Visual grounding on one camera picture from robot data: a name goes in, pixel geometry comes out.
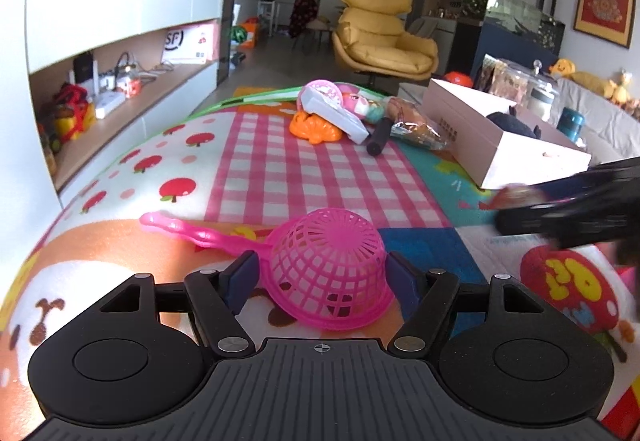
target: plastic bag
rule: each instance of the plastic bag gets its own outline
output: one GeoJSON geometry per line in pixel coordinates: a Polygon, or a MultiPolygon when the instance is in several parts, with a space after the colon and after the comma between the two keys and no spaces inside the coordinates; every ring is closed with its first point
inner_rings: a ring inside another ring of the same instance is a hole
{"type": "Polygon", "coordinates": [[[391,127],[391,136],[429,150],[442,150],[447,146],[440,127],[422,116],[413,102],[398,97],[389,98],[386,115],[395,122],[391,127]]]}

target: armchair armrest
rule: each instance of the armchair armrest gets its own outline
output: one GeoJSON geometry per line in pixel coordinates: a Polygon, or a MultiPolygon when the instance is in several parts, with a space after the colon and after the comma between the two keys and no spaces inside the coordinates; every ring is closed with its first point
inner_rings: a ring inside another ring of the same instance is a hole
{"type": "Polygon", "coordinates": [[[340,42],[344,47],[349,47],[351,44],[355,44],[360,38],[360,31],[355,26],[352,26],[348,22],[341,22],[335,29],[335,34],[340,39],[340,42]]]}
{"type": "Polygon", "coordinates": [[[438,58],[438,45],[434,40],[415,36],[406,31],[400,34],[396,47],[404,51],[422,53],[434,60],[438,58]]]}

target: pink cardboard box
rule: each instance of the pink cardboard box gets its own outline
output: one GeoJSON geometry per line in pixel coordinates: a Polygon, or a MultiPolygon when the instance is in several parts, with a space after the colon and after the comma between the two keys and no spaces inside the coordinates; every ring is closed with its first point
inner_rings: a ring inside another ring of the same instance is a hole
{"type": "Polygon", "coordinates": [[[486,119],[508,112],[515,105],[511,100],[441,80],[431,80],[428,88],[400,84],[399,96],[422,100],[422,112],[448,135],[447,150],[480,188],[542,183],[589,166],[590,154],[524,108],[518,108],[518,119],[531,129],[540,126],[540,140],[505,132],[486,119]]]}

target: play mat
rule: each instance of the play mat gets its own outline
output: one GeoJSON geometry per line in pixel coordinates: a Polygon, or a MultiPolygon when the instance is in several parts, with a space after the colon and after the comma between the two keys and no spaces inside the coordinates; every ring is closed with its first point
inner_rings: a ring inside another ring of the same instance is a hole
{"type": "MultiPolygon", "coordinates": [[[[124,154],[42,238],[0,312],[2,441],[19,441],[42,421],[27,366],[57,329],[133,273],[151,272],[162,283],[230,264],[220,251],[143,231],[140,215],[164,210],[260,240],[290,218],[326,207],[368,219],[386,251],[399,250],[421,270],[442,267],[469,282],[509,273],[571,316],[607,346],[615,364],[600,419],[619,437],[633,435],[640,421],[638,325],[607,245],[551,251],[534,236],[497,237],[492,194],[478,190],[447,154],[391,142],[372,158],[346,138],[310,145],[287,130],[299,88],[260,91],[241,90],[124,154]],[[568,282],[559,288],[552,273],[564,273],[568,282]],[[586,294],[585,278],[598,288],[595,294],[586,294]]],[[[186,316],[161,319],[192,334],[186,316]]],[[[482,319],[464,313],[456,329],[482,319]]],[[[238,320],[256,345],[265,337],[345,336],[380,337],[386,344],[402,316],[394,303],[366,328],[318,330],[297,322],[258,287],[238,320]]]]}

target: armchair seat cushion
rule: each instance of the armchair seat cushion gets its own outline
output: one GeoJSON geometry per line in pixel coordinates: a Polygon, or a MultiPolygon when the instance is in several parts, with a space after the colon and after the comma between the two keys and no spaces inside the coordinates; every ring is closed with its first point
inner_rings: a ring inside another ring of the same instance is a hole
{"type": "Polygon", "coordinates": [[[433,65],[433,59],[427,55],[396,47],[355,43],[346,52],[356,62],[411,75],[426,73],[433,65]]]}

